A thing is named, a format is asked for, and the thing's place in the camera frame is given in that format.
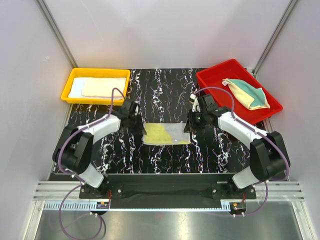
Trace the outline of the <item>pink towel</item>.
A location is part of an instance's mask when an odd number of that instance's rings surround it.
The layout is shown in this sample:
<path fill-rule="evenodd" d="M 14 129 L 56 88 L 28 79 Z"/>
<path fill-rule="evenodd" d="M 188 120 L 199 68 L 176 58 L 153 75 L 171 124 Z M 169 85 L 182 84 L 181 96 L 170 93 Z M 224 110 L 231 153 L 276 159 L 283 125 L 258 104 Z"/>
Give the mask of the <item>pink towel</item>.
<path fill-rule="evenodd" d="M 84 87 L 81 95 L 84 97 L 110 98 L 112 90 L 117 88 L 121 93 L 124 92 L 127 79 L 124 77 L 115 78 L 94 78 L 87 77 L 84 80 Z"/>

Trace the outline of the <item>yellow-green towel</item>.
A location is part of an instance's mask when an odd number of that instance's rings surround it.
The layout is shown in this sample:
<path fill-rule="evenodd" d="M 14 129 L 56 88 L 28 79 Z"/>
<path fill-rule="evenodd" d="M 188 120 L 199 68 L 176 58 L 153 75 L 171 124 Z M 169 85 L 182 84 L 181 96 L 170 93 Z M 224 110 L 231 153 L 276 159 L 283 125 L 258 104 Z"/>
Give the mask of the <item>yellow-green towel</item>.
<path fill-rule="evenodd" d="M 142 142 L 148 146 L 188 145 L 191 137 L 185 123 L 146 123 Z"/>

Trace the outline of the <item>teal patterned towel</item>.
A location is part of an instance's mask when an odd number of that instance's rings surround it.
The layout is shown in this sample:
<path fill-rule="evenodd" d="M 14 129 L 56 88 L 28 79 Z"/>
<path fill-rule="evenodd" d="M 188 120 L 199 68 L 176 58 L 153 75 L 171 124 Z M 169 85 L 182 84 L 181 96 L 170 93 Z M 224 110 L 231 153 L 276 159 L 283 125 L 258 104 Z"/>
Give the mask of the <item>teal patterned towel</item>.
<path fill-rule="evenodd" d="M 223 79 L 222 85 L 228 86 L 237 101 L 250 111 L 271 108 L 261 87 L 255 88 L 244 80 L 230 78 Z"/>

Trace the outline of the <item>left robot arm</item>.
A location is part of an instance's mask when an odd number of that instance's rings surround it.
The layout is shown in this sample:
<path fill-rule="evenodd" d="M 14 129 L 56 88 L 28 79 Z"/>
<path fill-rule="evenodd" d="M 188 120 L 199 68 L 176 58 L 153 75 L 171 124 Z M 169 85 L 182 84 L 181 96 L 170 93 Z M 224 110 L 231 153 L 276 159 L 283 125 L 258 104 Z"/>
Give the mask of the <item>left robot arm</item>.
<path fill-rule="evenodd" d="M 118 110 L 110 109 L 103 117 L 82 126 L 66 126 L 54 149 L 52 160 L 58 168 L 79 179 L 97 198 L 108 193 L 108 180 L 91 163 L 93 145 L 121 129 L 133 135 L 145 135 L 140 105 L 125 99 Z"/>

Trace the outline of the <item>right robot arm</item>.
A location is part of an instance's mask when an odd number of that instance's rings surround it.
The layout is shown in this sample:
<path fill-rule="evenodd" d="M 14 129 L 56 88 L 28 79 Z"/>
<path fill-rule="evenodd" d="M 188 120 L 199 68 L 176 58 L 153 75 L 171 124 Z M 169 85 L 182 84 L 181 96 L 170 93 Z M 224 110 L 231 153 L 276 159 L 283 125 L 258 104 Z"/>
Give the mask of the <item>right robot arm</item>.
<path fill-rule="evenodd" d="M 187 113 L 185 133 L 198 132 L 206 126 L 214 126 L 231 134 L 243 145 L 249 153 L 249 166 L 233 175 L 227 185 L 228 195 L 239 198 L 245 188 L 268 181 L 281 173 L 288 174 L 290 161 L 282 135 L 277 132 L 267 132 L 249 124 L 238 117 L 232 109 L 219 107 L 210 94 L 196 97 L 190 95 L 192 109 Z"/>

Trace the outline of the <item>light blue towel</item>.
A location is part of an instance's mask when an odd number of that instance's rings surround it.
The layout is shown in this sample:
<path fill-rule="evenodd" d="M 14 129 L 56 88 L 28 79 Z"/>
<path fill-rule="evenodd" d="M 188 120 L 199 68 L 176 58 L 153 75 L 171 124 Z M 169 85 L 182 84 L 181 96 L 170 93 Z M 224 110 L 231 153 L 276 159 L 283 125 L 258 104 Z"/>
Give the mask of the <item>light blue towel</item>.
<path fill-rule="evenodd" d="M 83 91 L 85 82 L 86 82 L 86 78 L 85 77 L 76 77 L 73 80 L 73 83 L 72 83 L 70 92 L 68 94 L 68 97 L 72 98 L 72 99 L 74 99 L 74 98 L 76 98 L 76 99 L 77 98 L 84 98 L 83 95 L 82 95 L 82 91 Z"/>

